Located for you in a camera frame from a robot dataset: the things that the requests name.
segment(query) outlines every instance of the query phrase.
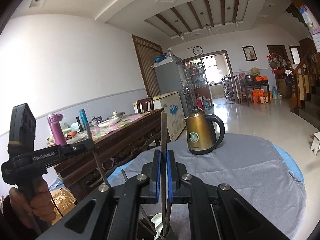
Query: black kettle handle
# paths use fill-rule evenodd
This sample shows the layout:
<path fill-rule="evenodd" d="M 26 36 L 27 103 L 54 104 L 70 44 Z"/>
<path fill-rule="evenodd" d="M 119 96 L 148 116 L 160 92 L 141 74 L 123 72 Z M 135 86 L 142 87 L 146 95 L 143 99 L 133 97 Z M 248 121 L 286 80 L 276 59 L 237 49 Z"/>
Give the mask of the black kettle handle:
<path fill-rule="evenodd" d="M 204 118 L 208 122 L 209 127 L 210 127 L 210 131 L 211 131 L 211 133 L 213 133 L 212 136 L 214 136 L 214 137 L 216 137 L 216 134 L 215 134 L 215 130 L 214 130 L 214 126 L 213 126 L 212 122 L 216 122 L 219 125 L 220 136 L 219 136 L 219 139 L 217 140 L 217 142 L 214 144 L 215 148 L 216 148 L 216 147 L 219 146 L 219 144 L 222 142 L 222 140 L 224 138 L 224 133 L 225 133 L 224 123 L 223 123 L 223 121 L 221 120 L 220 117 L 218 117 L 218 116 L 216 116 L 214 114 L 206 114 L 204 116 Z"/>

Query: slatted wooden panel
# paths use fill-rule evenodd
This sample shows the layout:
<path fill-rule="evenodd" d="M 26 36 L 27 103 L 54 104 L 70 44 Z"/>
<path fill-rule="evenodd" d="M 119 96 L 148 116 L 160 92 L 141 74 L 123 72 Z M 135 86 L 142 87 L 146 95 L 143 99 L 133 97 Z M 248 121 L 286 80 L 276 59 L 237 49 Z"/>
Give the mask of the slatted wooden panel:
<path fill-rule="evenodd" d="M 160 95 L 156 73 L 151 65 L 156 57 L 162 56 L 161 46 L 138 36 L 132 35 L 132 38 L 148 97 Z"/>

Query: wall clock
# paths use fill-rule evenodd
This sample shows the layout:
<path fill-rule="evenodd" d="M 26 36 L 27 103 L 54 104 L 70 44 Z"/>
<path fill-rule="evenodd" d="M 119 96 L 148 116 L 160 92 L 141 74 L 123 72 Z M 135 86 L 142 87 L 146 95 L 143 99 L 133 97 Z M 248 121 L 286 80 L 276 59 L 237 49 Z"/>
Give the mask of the wall clock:
<path fill-rule="evenodd" d="M 194 53 L 195 55 L 201 55 L 202 52 L 203 52 L 203 50 L 202 50 L 202 48 L 201 48 L 200 46 L 195 46 L 195 47 L 193 48 L 193 53 Z"/>

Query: black sleeve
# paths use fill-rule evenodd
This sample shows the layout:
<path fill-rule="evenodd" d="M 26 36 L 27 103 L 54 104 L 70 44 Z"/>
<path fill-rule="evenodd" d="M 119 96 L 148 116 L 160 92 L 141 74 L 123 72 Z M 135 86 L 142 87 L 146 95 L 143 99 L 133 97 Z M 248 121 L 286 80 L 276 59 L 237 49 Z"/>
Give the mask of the black sleeve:
<path fill-rule="evenodd" d="M 33 229 L 25 227 L 17 217 L 17 215 L 14 213 L 10 204 L 9 196 L 7 196 L 3 201 L 3 215 L 6 220 L 7 227 L 11 229 L 12 233 L 16 236 L 16 239 L 34 240 L 37 238 L 36 232 Z"/>

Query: framed picture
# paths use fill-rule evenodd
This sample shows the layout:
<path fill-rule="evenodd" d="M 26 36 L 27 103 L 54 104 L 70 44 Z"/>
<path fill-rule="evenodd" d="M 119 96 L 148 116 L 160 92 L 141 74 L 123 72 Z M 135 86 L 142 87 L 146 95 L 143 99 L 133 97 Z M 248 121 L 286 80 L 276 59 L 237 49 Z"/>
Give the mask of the framed picture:
<path fill-rule="evenodd" d="M 246 47 L 242 47 L 244 55 L 245 55 L 245 59 L 247 61 L 253 61 L 253 60 L 258 60 L 257 56 L 256 56 L 256 52 L 254 51 L 253 46 L 246 46 Z"/>

